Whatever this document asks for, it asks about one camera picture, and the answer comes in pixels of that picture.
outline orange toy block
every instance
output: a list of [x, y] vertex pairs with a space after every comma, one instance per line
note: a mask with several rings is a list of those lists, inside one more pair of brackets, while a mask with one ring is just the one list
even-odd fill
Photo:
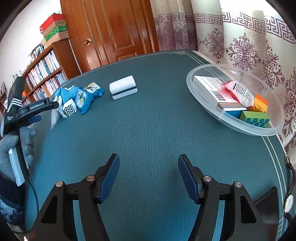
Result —
[[256, 112], [267, 112], [268, 101], [262, 98], [260, 95], [255, 95], [254, 105], [249, 109], [249, 111]]

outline gloved hand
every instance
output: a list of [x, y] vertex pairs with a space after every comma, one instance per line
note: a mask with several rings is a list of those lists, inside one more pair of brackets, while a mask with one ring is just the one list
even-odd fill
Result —
[[[33, 137], [36, 135], [37, 131], [35, 129], [30, 130], [29, 136], [26, 138], [25, 143], [21, 143], [24, 158], [27, 158], [27, 162], [29, 167], [33, 163], [34, 157], [34, 142]], [[15, 147], [19, 140], [18, 136], [7, 134], [0, 141], [0, 173], [7, 179], [10, 179], [15, 182], [15, 176], [13, 174], [13, 170], [10, 164], [8, 150]]]

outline watch face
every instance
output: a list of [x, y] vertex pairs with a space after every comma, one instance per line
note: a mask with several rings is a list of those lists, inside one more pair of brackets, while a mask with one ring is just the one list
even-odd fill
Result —
[[292, 194], [290, 194], [290, 195], [287, 197], [287, 199], [286, 199], [286, 201], [285, 201], [285, 204], [284, 204], [284, 212], [285, 212], [285, 213], [290, 212], [290, 210], [291, 210], [291, 208], [292, 208], [292, 206], [293, 206], [293, 200], [294, 200], [294, 197], [293, 197]]

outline cardboard box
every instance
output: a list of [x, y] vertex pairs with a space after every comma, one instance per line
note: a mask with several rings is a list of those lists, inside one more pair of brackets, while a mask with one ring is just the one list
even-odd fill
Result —
[[43, 46], [46, 45], [46, 40], [45, 40], [45, 38], [43, 38], [43, 39], [41, 40], [41, 44], [42, 44]]
[[39, 27], [39, 30], [40, 30], [40, 33], [43, 33], [43, 31], [45, 29], [47, 29], [49, 27], [49, 25], [51, 25], [54, 21], [57, 21], [57, 20], [64, 20], [64, 16], [63, 14], [52, 14], [40, 27]]
[[66, 39], [66, 38], [69, 38], [69, 32], [68, 30], [67, 31], [63, 31], [63, 32], [58, 32], [56, 33], [54, 36], [52, 36], [48, 41], [47, 43], [44, 45], [44, 49], [46, 49], [49, 45], [51, 45], [53, 42], [57, 42], [59, 40], [62, 40], [62, 39]]
[[66, 20], [58, 20], [54, 21], [51, 25], [49, 25], [44, 31], [43, 31], [43, 37], [48, 35], [55, 27], [66, 25]]
[[54, 36], [56, 33], [58, 32], [63, 32], [66, 31], [67, 27], [66, 25], [62, 25], [62, 26], [57, 26], [55, 27], [48, 35], [45, 36], [45, 40], [48, 41], [51, 39], [52, 36]]
[[204, 93], [204, 97], [226, 113], [239, 118], [243, 110], [247, 110], [223, 87], [223, 83], [212, 77], [194, 76], [194, 84]]

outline wristwatch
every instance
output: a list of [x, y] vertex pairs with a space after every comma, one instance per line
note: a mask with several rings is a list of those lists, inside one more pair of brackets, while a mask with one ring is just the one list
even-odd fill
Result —
[[295, 170], [292, 164], [290, 163], [289, 157], [285, 156], [285, 165], [287, 168], [289, 168], [292, 172], [292, 183], [291, 187], [287, 192], [285, 202], [284, 202], [284, 217], [288, 220], [288, 223], [290, 224], [292, 221], [292, 216], [289, 214], [293, 207], [294, 197], [292, 195], [293, 188], [295, 186]]

